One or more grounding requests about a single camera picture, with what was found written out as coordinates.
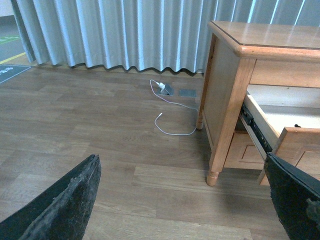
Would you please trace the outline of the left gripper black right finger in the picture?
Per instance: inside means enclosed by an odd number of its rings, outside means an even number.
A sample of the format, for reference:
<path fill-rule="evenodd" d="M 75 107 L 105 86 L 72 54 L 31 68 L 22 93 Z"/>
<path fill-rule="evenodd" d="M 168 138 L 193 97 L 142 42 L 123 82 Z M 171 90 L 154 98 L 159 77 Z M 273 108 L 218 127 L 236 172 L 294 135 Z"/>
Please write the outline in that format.
<path fill-rule="evenodd" d="M 270 196 L 291 240 L 320 238 L 320 181 L 269 152 L 264 171 Z"/>

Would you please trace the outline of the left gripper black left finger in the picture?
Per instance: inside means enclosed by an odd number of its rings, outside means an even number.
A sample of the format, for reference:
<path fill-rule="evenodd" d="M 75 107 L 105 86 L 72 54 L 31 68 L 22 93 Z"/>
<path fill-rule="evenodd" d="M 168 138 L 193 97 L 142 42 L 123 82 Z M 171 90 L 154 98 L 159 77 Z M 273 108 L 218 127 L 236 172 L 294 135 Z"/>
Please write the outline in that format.
<path fill-rule="evenodd" d="M 23 208 L 0 223 L 2 240 L 81 240 L 101 178 L 90 155 Z"/>

